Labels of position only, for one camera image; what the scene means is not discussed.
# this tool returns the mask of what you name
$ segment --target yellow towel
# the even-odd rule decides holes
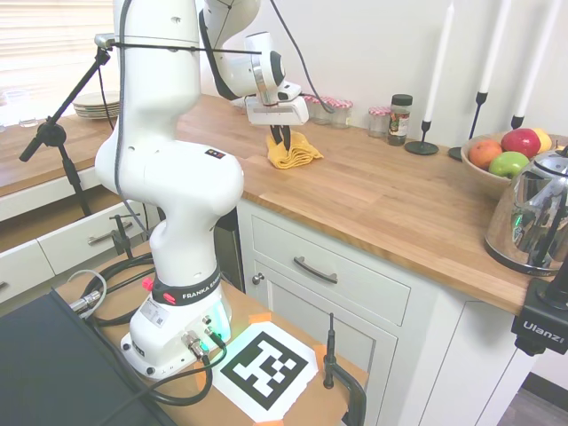
[[[310,145],[308,139],[302,133],[292,131],[290,150],[287,152],[284,142],[276,144],[272,135],[266,137],[268,147],[268,159],[276,169],[291,169],[304,166],[312,162],[314,158],[323,158],[315,147]]]

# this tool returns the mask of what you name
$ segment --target wooden countertop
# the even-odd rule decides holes
[[[66,121],[70,156],[78,167],[89,167],[108,124]],[[45,160],[47,148],[43,161],[36,156],[28,165],[16,164],[28,141],[15,130],[0,136],[15,135],[10,149],[0,145],[0,195],[62,176],[60,162]],[[251,126],[225,100],[202,96],[181,120],[177,137],[236,155],[245,171],[246,199],[479,300],[520,311],[528,278],[492,260],[483,248],[495,203],[445,148],[421,157],[369,138],[362,129],[308,123],[300,131],[325,159],[276,170],[265,158],[267,129]],[[51,152],[57,160],[57,151]]]
[[[133,250],[135,256],[142,255],[148,251],[147,243]],[[98,269],[102,271],[106,266],[124,258],[125,256],[117,257],[107,264],[101,265]],[[130,268],[113,277],[108,284],[112,287],[114,284],[146,269],[148,269],[147,266]],[[71,303],[81,296],[90,280],[91,276],[83,275],[59,287],[58,292],[66,302]],[[105,302],[97,310],[97,315],[100,318],[115,318],[138,308],[147,296],[147,292],[142,288],[140,282],[141,280],[108,295],[105,298]],[[249,315],[266,313],[266,308],[228,284],[223,283],[223,290],[233,310],[231,330],[233,338],[235,338],[249,326]],[[321,344],[301,329],[290,325],[275,313],[272,313],[272,322],[310,347]],[[107,327],[104,329],[104,332],[118,346],[124,335],[128,333],[128,325]],[[325,341],[326,338],[327,336],[323,335],[321,340]],[[367,381],[367,373],[342,357],[338,356],[337,358],[337,362],[360,383]],[[194,395],[198,390],[195,379],[186,378],[167,383],[160,388],[160,391],[181,397]],[[319,373],[308,383],[304,393],[286,413],[284,423],[297,426],[314,424],[321,426],[336,425],[347,411],[348,400],[348,392],[341,384],[337,384],[332,390],[325,389],[323,387],[323,374]],[[215,387],[211,388],[208,396],[202,402],[194,406],[162,406],[162,408],[179,426],[217,426],[223,424],[250,426],[252,424],[251,420]]]

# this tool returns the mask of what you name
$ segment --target electric kettle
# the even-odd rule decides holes
[[[515,271],[556,275],[568,254],[568,148],[537,155],[513,178],[493,213],[485,249]]]

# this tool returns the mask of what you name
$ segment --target orange tape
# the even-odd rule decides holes
[[[314,352],[316,352],[316,361],[318,362],[318,370],[323,371],[323,357],[326,356],[327,346],[325,344],[316,344],[312,346]]]
[[[195,369],[195,370],[197,370],[198,368],[203,368],[203,367],[204,367],[204,365],[200,361],[193,364],[193,369]],[[204,371],[195,375],[195,382],[197,383],[197,390],[198,391],[202,391],[203,389],[205,389],[205,382],[206,381],[207,381],[207,376],[205,375]]]
[[[284,426],[284,421],[277,420],[275,422],[262,422],[262,423],[255,423],[253,426]]]
[[[256,324],[258,322],[271,322],[271,321],[272,321],[272,312],[257,313],[255,315],[248,316],[249,324]]]

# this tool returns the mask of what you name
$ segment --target red button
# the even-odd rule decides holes
[[[169,302],[171,304],[176,304],[176,299],[174,298],[174,296],[172,296],[168,293],[164,293],[163,298],[166,302]]]
[[[154,280],[151,278],[144,278],[142,281],[142,287],[148,291],[152,291],[152,288],[154,288]]]

